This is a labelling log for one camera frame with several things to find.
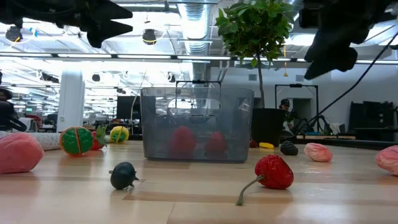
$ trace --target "computer monitor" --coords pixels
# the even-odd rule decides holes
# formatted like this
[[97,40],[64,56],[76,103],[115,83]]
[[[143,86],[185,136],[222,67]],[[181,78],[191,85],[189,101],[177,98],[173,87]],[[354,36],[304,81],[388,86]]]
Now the computer monitor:
[[[131,106],[135,96],[118,96],[118,105],[116,108],[116,118],[118,119],[130,119],[131,118]],[[132,111],[133,119],[141,119],[141,97],[137,96],[136,102],[134,103]]]

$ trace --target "doorway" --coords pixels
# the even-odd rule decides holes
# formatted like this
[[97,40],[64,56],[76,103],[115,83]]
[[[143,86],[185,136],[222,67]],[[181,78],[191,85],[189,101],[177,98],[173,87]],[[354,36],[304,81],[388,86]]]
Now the doorway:
[[[311,99],[293,99],[292,109],[294,109],[298,117],[301,119],[306,118],[307,120],[312,118],[311,114]],[[298,125],[299,120],[294,120],[294,126]]]

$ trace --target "plant pot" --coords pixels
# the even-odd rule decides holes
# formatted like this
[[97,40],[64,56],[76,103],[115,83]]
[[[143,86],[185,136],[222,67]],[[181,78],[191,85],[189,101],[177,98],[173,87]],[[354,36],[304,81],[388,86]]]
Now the plant pot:
[[251,125],[252,140],[258,143],[270,143],[278,147],[284,120],[284,110],[274,108],[254,109]]

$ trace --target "plastic storage container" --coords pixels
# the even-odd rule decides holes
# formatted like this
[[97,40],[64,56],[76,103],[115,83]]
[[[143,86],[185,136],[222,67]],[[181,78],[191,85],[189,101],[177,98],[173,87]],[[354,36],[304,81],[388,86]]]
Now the plastic storage container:
[[242,88],[143,88],[145,157],[244,162],[253,99]]

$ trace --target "table surface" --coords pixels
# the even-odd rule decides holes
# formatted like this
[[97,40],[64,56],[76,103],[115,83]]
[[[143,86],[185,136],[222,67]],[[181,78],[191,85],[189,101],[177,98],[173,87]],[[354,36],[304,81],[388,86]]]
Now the table surface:
[[[235,206],[240,190],[255,178],[257,160],[278,149],[251,149],[245,164],[148,161],[142,142],[71,158],[48,151],[29,173],[0,175],[0,223],[28,224],[396,224],[398,177],[378,168],[377,151],[330,147],[331,163],[282,156],[295,180],[288,190],[255,184]],[[108,171],[134,164],[140,182],[114,190]]]

